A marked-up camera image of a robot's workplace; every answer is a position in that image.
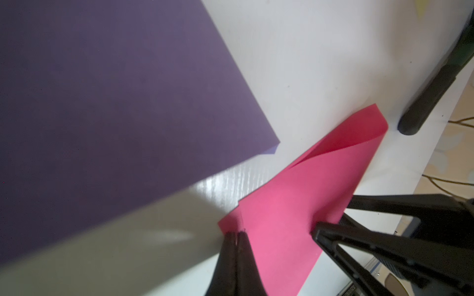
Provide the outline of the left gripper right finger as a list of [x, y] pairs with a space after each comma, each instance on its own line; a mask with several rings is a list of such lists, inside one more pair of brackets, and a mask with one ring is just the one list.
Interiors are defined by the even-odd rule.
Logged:
[[249, 237], [245, 232], [237, 235], [237, 296], [266, 296]]

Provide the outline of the pink square paper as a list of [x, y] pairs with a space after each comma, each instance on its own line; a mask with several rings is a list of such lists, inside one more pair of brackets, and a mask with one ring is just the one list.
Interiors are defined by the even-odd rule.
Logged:
[[299, 293], [322, 253], [311, 231], [339, 222], [387, 130], [376, 105], [352, 114], [219, 221], [248, 234], [270, 296]]

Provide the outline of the purple square paper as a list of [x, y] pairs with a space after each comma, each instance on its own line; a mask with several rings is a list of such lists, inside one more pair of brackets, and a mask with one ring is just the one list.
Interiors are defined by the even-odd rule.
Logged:
[[1, 2], [1, 265], [278, 144], [201, 1]]

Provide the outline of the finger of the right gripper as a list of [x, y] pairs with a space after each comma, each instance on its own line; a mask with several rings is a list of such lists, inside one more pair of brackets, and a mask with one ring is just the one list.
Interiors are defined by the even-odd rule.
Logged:
[[409, 216], [403, 236], [474, 249], [474, 205], [444, 194], [353, 196], [348, 208]]
[[399, 270], [429, 282], [443, 284], [458, 296], [474, 293], [472, 249], [324, 222], [316, 224], [312, 238], [367, 296], [388, 296], [390, 291], [353, 259], [343, 246], [370, 253]]

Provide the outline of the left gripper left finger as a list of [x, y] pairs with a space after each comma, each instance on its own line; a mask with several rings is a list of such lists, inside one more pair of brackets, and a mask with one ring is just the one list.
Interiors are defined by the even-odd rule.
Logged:
[[227, 233], [205, 296], [234, 296], [236, 289], [237, 234]]

